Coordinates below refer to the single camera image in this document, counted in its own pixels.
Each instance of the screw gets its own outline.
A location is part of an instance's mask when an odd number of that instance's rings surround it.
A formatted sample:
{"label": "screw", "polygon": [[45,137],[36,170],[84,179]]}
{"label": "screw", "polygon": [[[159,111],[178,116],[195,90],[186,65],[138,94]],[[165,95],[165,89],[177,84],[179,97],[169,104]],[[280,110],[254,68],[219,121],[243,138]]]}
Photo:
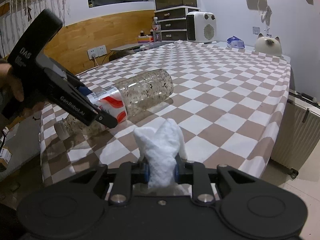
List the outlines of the screw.
{"label": "screw", "polygon": [[198,200],[203,202],[203,203],[207,203],[207,202],[211,202],[214,200],[214,197],[210,194],[201,194],[198,196]]}
{"label": "screw", "polygon": [[167,204],[167,202],[165,200],[159,200],[158,204],[161,206],[165,206]]}
{"label": "screw", "polygon": [[127,198],[124,196],[124,195],[121,195],[121,194],[115,194],[115,195],[112,195],[110,200],[113,202],[113,203],[123,203],[124,201],[127,200]]}

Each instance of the floor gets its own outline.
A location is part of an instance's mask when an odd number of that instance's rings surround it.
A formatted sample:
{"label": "floor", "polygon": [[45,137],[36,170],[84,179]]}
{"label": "floor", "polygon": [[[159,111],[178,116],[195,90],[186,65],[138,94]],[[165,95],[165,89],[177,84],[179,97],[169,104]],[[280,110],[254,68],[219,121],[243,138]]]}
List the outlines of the floor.
{"label": "floor", "polygon": [[308,207],[308,219],[301,232],[304,240],[320,239],[320,142],[293,180],[269,163],[262,179],[298,195]]}
{"label": "floor", "polygon": [[[295,180],[269,163],[262,179],[295,193],[308,206],[308,220],[302,230],[304,240],[320,239],[320,143],[299,171]],[[19,171],[0,182],[0,203],[17,208],[20,200],[43,187],[40,157],[25,164]]]}

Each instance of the cardboard box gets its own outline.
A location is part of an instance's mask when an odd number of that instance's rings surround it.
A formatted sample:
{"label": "cardboard box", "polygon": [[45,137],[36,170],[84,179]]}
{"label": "cardboard box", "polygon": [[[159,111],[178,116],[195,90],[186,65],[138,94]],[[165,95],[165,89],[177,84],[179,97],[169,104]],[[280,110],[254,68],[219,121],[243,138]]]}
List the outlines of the cardboard box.
{"label": "cardboard box", "polygon": [[7,147],[3,147],[0,151],[0,172],[5,171],[11,159],[11,153]]}

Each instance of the electrical outlet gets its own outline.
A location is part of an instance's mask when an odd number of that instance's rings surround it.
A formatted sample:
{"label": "electrical outlet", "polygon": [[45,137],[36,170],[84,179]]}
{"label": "electrical outlet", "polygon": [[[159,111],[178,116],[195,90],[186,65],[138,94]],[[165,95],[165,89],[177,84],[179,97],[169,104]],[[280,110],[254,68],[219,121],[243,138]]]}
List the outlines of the electrical outlet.
{"label": "electrical outlet", "polygon": [[252,27],[253,28],[253,34],[259,35],[260,34],[260,27]]}
{"label": "electrical outlet", "polygon": [[89,59],[93,59],[92,54],[96,54],[96,57],[98,57],[98,49],[97,48],[88,49]]}
{"label": "electrical outlet", "polygon": [[102,45],[100,47],[96,48],[98,50],[98,57],[106,55],[107,54],[107,49],[105,45]]}

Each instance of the drawer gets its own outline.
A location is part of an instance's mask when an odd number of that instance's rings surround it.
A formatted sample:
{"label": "drawer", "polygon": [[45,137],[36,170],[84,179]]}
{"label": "drawer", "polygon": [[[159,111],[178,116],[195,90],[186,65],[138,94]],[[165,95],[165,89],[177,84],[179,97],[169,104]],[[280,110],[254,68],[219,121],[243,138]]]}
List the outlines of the drawer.
{"label": "drawer", "polygon": [[187,30],[183,31],[161,31],[163,41],[186,41]]}
{"label": "drawer", "polygon": [[155,17],[158,17],[158,21],[175,19],[175,18],[185,18],[186,10],[185,8],[165,10],[162,12],[156,12]]}
{"label": "drawer", "polygon": [[187,29],[187,21],[186,19],[181,20],[171,20],[160,22],[161,30],[185,30]]}

